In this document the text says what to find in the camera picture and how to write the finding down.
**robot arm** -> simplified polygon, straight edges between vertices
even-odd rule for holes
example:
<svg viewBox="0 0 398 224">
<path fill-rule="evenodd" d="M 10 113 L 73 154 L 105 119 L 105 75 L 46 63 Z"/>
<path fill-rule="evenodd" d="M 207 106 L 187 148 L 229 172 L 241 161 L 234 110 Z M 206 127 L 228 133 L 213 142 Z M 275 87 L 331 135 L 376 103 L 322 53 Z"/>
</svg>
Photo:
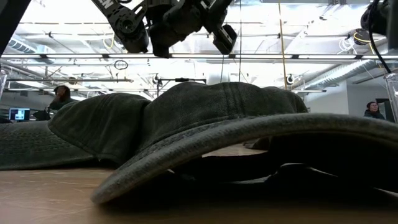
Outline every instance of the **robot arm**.
<svg viewBox="0 0 398 224">
<path fill-rule="evenodd" d="M 202 27 L 214 34 L 213 43 L 222 54 L 231 53 L 237 38 L 230 25 L 222 26 L 231 0 L 143 0 L 131 10 L 118 0 L 92 1 L 130 53 L 148 52 L 150 39 L 154 55 L 169 58 L 169 47 Z"/>
</svg>

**person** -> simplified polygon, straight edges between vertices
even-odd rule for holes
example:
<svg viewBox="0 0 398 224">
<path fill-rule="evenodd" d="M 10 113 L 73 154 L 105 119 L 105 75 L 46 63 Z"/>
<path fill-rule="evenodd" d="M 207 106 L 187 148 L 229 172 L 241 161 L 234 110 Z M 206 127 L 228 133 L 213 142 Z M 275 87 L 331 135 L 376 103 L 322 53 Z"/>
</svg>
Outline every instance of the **person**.
<svg viewBox="0 0 398 224">
<path fill-rule="evenodd" d="M 379 111 L 379 105 L 376 102 L 369 102 L 366 105 L 367 110 L 363 116 L 368 118 L 385 119 L 384 116 Z"/>
<path fill-rule="evenodd" d="M 51 110 L 60 110 L 63 106 L 73 102 L 72 98 L 70 97 L 70 89 L 67 86 L 57 86 L 54 89 L 54 92 L 56 96 L 49 105 Z"/>
</svg>

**monitor screen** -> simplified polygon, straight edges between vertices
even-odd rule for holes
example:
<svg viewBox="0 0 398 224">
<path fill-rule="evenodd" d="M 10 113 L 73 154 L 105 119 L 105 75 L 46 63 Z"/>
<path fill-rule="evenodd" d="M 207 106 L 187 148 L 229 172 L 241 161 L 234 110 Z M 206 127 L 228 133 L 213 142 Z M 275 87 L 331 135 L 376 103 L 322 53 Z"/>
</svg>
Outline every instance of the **monitor screen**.
<svg viewBox="0 0 398 224">
<path fill-rule="evenodd" d="M 11 121 L 28 121 L 30 109 L 27 108 L 10 108 L 9 119 Z"/>
</svg>

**wooden table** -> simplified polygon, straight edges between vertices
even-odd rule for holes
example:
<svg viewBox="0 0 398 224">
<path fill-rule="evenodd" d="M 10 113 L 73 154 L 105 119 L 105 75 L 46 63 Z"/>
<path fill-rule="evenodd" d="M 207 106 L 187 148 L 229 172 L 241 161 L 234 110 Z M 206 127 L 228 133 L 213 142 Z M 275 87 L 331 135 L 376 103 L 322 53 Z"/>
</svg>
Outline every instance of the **wooden table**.
<svg viewBox="0 0 398 224">
<path fill-rule="evenodd" d="M 0 223 L 398 223 L 396 195 L 346 189 L 335 179 L 322 186 L 283 180 L 282 187 L 269 189 L 173 190 L 155 184 L 158 190 L 137 190 L 105 206 L 92 204 L 90 194 L 111 172 L 0 172 Z"/>
</svg>

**wall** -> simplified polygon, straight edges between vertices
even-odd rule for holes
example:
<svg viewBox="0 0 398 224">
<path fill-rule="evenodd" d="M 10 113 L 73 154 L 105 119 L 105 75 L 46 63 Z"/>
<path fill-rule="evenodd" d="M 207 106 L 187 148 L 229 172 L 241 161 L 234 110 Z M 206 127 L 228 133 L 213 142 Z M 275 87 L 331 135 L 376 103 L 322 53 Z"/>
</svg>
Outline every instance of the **wall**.
<svg viewBox="0 0 398 224">
<path fill-rule="evenodd" d="M 36 92 L 28 92 L 28 97 L 21 96 L 20 93 L 3 93 L 0 99 L 0 108 L 30 108 L 42 110 L 53 100 L 51 95 L 39 95 Z"/>
<path fill-rule="evenodd" d="M 348 94 L 346 82 L 336 87 L 326 87 L 326 93 L 310 93 L 304 98 L 304 103 L 311 113 L 348 114 Z"/>
<path fill-rule="evenodd" d="M 376 98 L 388 98 L 387 90 L 382 85 L 364 86 L 348 85 L 349 114 L 363 116 L 366 104 Z"/>
</svg>

